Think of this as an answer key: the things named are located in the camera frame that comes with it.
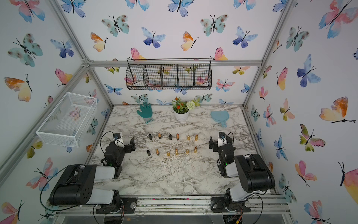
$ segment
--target wire basket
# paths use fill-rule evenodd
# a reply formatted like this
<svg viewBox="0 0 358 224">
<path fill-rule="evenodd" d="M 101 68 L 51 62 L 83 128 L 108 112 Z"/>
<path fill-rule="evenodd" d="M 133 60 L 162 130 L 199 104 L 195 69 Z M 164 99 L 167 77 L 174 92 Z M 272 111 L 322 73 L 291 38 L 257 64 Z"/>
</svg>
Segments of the wire basket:
<svg viewBox="0 0 358 224">
<path fill-rule="evenodd" d="M 200 63 L 194 61 L 183 63 L 183 58 L 145 59 L 148 64 L 133 64 L 136 61 L 138 60 L 128 60 L 126 85 L 129 90 L 208 90 L 211 88 L 211 59 L 205 59 Z"/>
<path fill-rule="evenodd" d="M 79 147 L 96 107 L 96 98 L 67 92 L 36 134 L 46 144 Z"/>
</svg>

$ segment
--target potted plant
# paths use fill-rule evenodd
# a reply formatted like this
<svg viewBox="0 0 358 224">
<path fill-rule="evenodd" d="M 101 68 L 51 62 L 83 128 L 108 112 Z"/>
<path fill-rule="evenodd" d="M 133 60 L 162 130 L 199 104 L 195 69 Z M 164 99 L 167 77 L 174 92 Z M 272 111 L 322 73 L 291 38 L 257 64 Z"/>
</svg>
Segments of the potted plant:
<svg viewBox="0 0 358 224">
<path fill-rule="evenodd" d="M 173 104 L 174 116 L 180 122 L 188 119 L 189 110 L 194 109 L 196 106 L 200 106 L 199 100 L 197 99 L 187 102 L 179 97 L 176 97 L 171 103 Z"/>
</svg>

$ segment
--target black wire basket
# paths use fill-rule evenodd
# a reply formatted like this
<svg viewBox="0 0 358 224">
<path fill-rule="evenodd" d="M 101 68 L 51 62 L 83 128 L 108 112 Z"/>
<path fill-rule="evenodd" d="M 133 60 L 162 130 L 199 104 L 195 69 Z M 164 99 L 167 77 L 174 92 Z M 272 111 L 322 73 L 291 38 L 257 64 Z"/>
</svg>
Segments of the black wire basket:
<svg viewBox="0 0 358 224">
<path fill-rule="evenodd" d="M 210 89 L 211 59 L 187 60 L 189 59 L 129 59 L 126 71 L 127 88 L 129 90 Z"/>
</svg>

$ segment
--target marble tabletop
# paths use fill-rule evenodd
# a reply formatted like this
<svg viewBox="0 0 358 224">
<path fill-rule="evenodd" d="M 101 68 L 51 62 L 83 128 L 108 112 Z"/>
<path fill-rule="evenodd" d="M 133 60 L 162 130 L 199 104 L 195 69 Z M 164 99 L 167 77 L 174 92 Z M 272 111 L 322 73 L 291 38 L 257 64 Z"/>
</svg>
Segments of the marble tabletop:
<svg viewBox="0 0 358 224">
<path fill-rule="evenodd" d="M 217 141 L 218 132 L 233 132 L 235 155 L 256 153 L 241 108 L 238 105 L 202 105 L 190 111 L 185 122 L 178 122 L 172 106 L 152 106 L 154 121 L 145 124 L 136 113 L 139 106 L 116 106 L 105 132 L 122 132 L 125 144 L 134 137 L 136 150 L 127 153 L 118 179 L 99 182 L 95 187 L 118 190 L 120 195 L 198 195 L 224 194 L 238 184 L 239 178 L 224 178 L 219 174 L 217 152 L 209 149 L 210 136 Z M 230 118 L 222 128 L 211 118 L 211 111 L 226 110 Z M 111 133 L 102 140 L 108 146 Z M 99 164 L 104 155 L 98 145 L 90 164 Z"/>
</svg>

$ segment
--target white wire basket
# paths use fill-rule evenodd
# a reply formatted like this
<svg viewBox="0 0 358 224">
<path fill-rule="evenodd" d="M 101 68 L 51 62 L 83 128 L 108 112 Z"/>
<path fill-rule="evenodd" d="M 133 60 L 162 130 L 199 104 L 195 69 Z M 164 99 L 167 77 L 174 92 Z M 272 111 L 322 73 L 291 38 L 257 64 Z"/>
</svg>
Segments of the white wire basket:
<svg viewBox="0 0 358 224">
<path fill-rule="evenodd" d="M 96 107 L 97 98 L 67 92 L 36 134 L 46 144 L 79 147 Z"/>
</svg>

